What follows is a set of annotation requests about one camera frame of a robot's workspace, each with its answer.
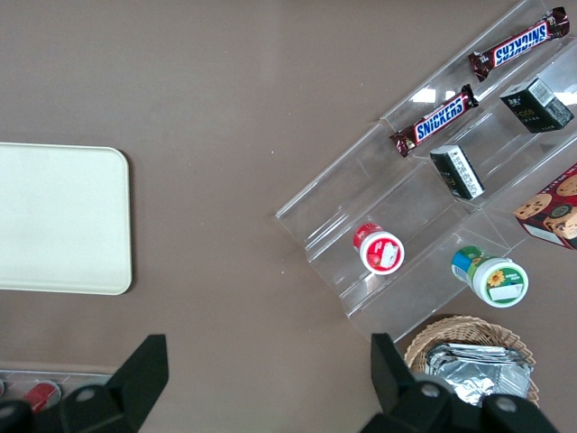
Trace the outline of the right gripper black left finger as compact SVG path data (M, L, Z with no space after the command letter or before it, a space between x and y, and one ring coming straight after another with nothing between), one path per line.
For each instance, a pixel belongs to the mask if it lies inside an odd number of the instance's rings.
M167 340L147 336L105 384L89 384L60 404L64 432L137 432L169 379Z

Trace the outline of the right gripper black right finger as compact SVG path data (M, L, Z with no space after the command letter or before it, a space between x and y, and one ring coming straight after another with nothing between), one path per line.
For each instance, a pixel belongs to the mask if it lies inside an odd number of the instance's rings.
M418 381L390 335L371 336L371 381L381 412L363 432L485 432L481 411L443 385Z

